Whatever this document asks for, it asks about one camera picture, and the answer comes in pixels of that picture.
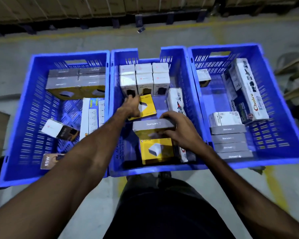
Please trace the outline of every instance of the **crate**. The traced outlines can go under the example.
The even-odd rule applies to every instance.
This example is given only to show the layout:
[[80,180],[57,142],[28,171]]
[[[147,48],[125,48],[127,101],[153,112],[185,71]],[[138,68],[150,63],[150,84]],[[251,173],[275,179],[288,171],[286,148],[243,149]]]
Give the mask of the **crate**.
[[[162,47],[160,57],[156,59],[139,59],[137,49],[119,49],[111,51],[110,75],[110,105],[109,117],[123,103],[123,94],[120,89],[119,65],[166,62],[170,67],[171,87],[181,87],[183,91],[184,107],[187,116],[193,122],[200,136],[206,138],[202,114],[192,75],[187,48],[183,46]],[[145,117],[143,120],[157,119],[167,111],[166,96],[153,96],[157,111],[156,116]],[[109,175],[120,177],[149,172],[193,170],[206,168],[203,164],[157,164],[143,166],[139,150],[139,139],[132,131],[132,122],[123,128],[118,145],[109,165]]]
[[[299,130],[290,110],[279,91],[279,86],[268,60],[259,44],[229,44],[194,46],[188,49],[200,107],[206,130],[209,131],[208,116],[213,112],[231,111],[221,74],[235,58],[247,58],[258,89],[269,114],[269,120],[247,126],[248,147],[253,151],[252,159],[231,159],[232,168],[299,163]],[[196,69],[207,68],[210,84],[199,86]]]
[[67,152],[77,142],[54,139],[41,132],[49,118],[80,129],[82,100],[62,101],[45,90],[50,69],[106,67],[105,114],[108,115],[110,51],[33,55],[0,173],[0,187],[29,184],[45,173],[44,153]]

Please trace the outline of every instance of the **person's right hand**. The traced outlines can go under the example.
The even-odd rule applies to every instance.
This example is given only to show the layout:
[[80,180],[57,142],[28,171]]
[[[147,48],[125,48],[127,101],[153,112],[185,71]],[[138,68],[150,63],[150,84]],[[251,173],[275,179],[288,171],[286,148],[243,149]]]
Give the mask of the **person's right hand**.
[[203,139],[196,131],[191,120],[182,113],[169,111],[161,115],[160,118],[171,118],[176,123],[176,130],[165,130],[161,133],[170,137],[178,146],[197,153],[198,148],[205,146]]

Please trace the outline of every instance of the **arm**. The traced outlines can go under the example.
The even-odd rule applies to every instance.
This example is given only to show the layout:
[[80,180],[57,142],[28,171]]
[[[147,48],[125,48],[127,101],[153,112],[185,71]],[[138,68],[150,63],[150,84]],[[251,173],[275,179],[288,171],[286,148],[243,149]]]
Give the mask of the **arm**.
[[199,156],[219,182],[253,238],[299,238],[299,222],[240,177],[197,133],[183,114],[166,112],[176,122],[176,131],[165,134]]
[[87,194],[101,181],[139,96],[70,150],[45,176],[0,208],[0,238],[57,238]]

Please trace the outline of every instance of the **hand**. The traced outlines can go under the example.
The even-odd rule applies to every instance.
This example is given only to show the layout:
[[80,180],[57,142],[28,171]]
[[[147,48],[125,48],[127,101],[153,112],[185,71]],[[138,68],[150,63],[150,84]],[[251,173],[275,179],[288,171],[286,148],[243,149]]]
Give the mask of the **hand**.
[[182,113],[169,111],[161,115],[160,118],[171,118],[176,123],[176,130],[165,130],[162,133],[170,137],[178,146],[188,149],[193,153],[198,153],[198,148],[207,146],[196,131],[191,120]]
[[128,95],[127,98],[125,98],[124,103],[120,108],[118,108],[118,111],[123,111],[125,115],[128,117],[139,117],[141,115],[141,112],[138,109],[138,105],[140,104],[140,97],[139,95],[136,95],[134,98],[132,95]]

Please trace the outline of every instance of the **concrete floor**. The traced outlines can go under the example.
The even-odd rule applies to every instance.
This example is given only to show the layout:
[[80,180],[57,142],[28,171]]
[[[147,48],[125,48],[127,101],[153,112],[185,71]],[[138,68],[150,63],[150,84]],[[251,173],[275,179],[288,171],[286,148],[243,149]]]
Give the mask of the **concrete floor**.
[[[242,15],[208,18],[203,24],[153,24],[147,25],[141,34],[130,25],[119,30],[110,27],[84,31],[71,28],[40,32],[35,36],[15,34],[0,38],[0,111],[11,115],[7,137],[32,54],[137,47],[140,58],[153,58],[159,56],[162,46],[247,42],[260,43],[272,69],[275,69],[281,55],[299,53],[299,8],[282,17],[275,14],[258,17]],[[286,85],[286,78],[277,79],[281,89]],[[250,169],[238,169],[237,172],[299,220],[299,164],[271,167],[264,175]],[[178,171],[172,176],[187,181],[201,193],[217,209],[236,238],[251,238],[209,170]],[[60,238],[102,238],[112,221],[122,183],[121,178],[103,179],[85,198]],[[0,191],[0,206],[25,187],[21,185]]]

